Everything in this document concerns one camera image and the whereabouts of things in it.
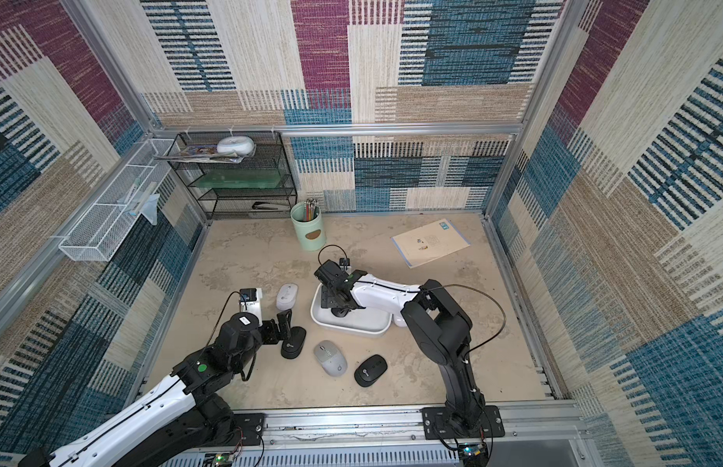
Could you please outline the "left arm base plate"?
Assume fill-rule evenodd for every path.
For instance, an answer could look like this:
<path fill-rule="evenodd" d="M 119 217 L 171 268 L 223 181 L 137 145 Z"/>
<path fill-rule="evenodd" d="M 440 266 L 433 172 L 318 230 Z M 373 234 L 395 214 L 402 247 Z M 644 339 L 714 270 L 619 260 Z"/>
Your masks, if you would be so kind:
<path fill-rule="evenodd" d="M 223 447 L 259 447 L 265 426 L 264 413 L 234 413 L 231 418 Z"/>

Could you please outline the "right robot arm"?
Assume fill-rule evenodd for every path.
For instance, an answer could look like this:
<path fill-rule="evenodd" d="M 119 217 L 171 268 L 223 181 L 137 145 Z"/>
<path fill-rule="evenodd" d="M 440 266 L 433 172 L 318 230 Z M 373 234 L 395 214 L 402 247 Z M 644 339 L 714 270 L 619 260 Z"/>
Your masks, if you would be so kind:
<path fill-rule="evenodd" d="M 384 311 L 401 320 L 418 348 L 438 365 L 446 390 L 450 429 L 464 437 L 480 426 L 483 395 L 468 360 L 472 321 L 435 280 L 404 285 L 364 270 L 345 272 L 332 260 L 315 272 L 335 303 L 348 311 Z"/>

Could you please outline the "white storage box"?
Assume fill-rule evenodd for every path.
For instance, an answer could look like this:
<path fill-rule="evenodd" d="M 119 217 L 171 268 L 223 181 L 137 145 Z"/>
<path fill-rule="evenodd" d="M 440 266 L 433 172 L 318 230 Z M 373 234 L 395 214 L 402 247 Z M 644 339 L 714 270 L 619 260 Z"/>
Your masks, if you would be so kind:
<path fill-rule="evenodd" d="M 392 316 L 384 311 L 358 309 L 344 317 L 335 316 L 328 305 L 324 286 L 319 285 L 311 305 L 314 323 L 329 330 L 367 338 L 382 337 L 392 325 Z"/>

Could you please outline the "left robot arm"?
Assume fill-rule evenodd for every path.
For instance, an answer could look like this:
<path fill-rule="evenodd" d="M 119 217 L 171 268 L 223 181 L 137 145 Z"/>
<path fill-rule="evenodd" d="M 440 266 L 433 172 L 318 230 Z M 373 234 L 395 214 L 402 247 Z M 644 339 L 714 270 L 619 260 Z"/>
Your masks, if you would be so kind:
<path fill-rule="evenodd" d="M 258 446 L 264 414 L 235 414 L 219 391 L 248 381 L 264 344 L 291 335 L 291 311 L 260 321 L 236 313 L 215 341 L 189 354 L 154 389 L 79 439 L 50 453 L 35 449 L 22 466 L 158 466 L 188 449 Z"/>

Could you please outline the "white computer mouse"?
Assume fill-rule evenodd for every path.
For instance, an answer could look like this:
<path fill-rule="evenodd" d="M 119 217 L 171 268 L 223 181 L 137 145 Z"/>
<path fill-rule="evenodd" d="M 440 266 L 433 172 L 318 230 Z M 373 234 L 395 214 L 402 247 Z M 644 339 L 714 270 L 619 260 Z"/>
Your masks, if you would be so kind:
<path fill-rule="evenodd" d="M 279 289 L 276 298 L 276 309 L 278 311 L 289 311 L 293 309 L 298 295 L 298 285 L 286 283 Z"/>

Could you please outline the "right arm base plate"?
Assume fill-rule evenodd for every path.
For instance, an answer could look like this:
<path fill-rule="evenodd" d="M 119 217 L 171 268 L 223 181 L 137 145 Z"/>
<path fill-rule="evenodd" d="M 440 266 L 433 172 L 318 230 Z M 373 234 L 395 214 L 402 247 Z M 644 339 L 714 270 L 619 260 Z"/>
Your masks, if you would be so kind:
<path fill-rule="evenodd" d="M 501 412 L 497 406 L 476 407 L 475 418 L 471 420 L 444 406 L 422 408 L 421 416 L 427 440 L 491 439 L 505 436 Z"/>

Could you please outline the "black computer mouse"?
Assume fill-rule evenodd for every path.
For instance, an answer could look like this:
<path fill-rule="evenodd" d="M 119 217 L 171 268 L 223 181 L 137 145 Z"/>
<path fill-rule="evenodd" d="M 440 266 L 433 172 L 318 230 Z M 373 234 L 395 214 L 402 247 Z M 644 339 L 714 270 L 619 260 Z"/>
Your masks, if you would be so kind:
<path fill-rule="evenodd" d="M 369 387 L 386 373 L 388 367 L 383 356 L 374 354 L 359 364 L 354 373 L 355 382 L 361 387 Z"/>
<path fill-rule="evenodd" d="M 289 337 L 282 342 L 281 356 L 287 360 L 298 358 L 304 348 L 306 336 L 305 328 L 300 326 L 292 327 Z"/>

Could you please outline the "grey computer mouse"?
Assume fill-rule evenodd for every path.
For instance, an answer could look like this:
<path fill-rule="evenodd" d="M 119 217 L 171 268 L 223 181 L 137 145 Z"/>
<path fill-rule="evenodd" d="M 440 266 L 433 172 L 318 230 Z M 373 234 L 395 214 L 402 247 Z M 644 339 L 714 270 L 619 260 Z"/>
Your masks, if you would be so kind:
<path fill-rule="evenodd" d="M 340 348 L 330 341 L 319 342 L 313 349 L 320 367 L 330 377 L 341 377 L 348 369 L 348 362 Z"/>

